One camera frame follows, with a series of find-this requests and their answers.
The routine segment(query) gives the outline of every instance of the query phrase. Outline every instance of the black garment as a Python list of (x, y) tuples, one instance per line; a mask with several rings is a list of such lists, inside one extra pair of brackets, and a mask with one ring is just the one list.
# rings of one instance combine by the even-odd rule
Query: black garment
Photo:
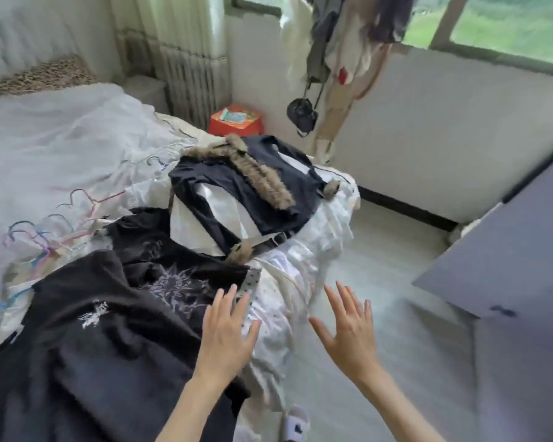
[[(248, 155), (258, 163), (277, 171), (280, 180), (291, 193), (295, 205), (285, 210), (274, 208), (260, 197), (249, 180), (228, 158), (197, 160), (186, 156), (170, 172), (174, 193), (178, 199), (191, 210), (225, 254), (229, 254), (240, 239), (216, 220), (207, 201), (197, 194), (197, 184), (220, 186), (233, 195), (246, 208), (262, 235), (296, 233), (301, 230), (316, 212), (326, 185), (303, 152), (274, 136), (242, 139), (248, 147)], [(279, 153), (307, 166), (308, 173), (304, 174), (288, 164)]]
[[(155, 440), (200, 346), (180, 319), (184, 311), (166, 305), (179, 304), (183, 290), (166, 294), (156, 282), (188, 266), (193, 291), (206, 282), (226, 288), (243, 282), (246, 271), (172, 242), (168, 222), (162, 210), (121, 219), (107, 229), (113, 251), (91, 253), (35, 284), (22, 332), (0, 346), (0, 442)], [(166, 304), (142, 291), (153, 285)], [(201, 316), (192, 313), (190, 321)], [(232, 442), (247, 397), (231, 383), (201, 440)]]

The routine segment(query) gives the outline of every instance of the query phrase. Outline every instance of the tile floor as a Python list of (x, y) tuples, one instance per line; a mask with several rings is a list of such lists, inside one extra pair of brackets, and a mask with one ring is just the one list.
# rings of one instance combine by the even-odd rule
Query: tile floor
[[(371, 299), (382, 363), (448, 441), (476, 442), (472, 319), (411, 285), (446, 246), (444, 233), (366, 201), (353, 218), (354, 240), (327, 282)], [(312, 314), (333, 328), (324, 294)], [(309, 442), (393, 441), (391, 433), (323, 350), (309, 324), (298, 336), (286, 384), (290, 404), (311, 415)], [(265, 416), (262, 440), (278, 440), (280, 415)]]

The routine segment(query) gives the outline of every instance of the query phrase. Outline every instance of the leopard print pillow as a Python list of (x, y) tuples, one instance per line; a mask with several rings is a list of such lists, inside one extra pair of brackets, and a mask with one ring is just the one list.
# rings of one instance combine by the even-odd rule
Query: leopard print pillow
[(60, 90), (98, 82), (96, 75), (86, 67), (80, 56), (73, 55), (0, 79), (0, 96)]

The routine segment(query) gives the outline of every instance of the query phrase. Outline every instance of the white slipper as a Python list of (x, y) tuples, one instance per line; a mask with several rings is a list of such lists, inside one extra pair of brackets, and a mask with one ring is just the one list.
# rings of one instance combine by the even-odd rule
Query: white slipper
[(282, 419), (281, 442), (307, 442), (310, 432), (310, 418), (306, 410), (293, 405)]

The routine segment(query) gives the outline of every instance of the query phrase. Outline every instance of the forearm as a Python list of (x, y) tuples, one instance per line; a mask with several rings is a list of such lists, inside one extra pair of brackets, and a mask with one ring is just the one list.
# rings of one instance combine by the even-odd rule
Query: forearm
[(362, 394), (377, 409), (398, 442), (445, 442), (383, 370), (357, 382)]
[(192, 378), (155, 442), (199, 442), (207, 418), (221, 396), (219, 386)]

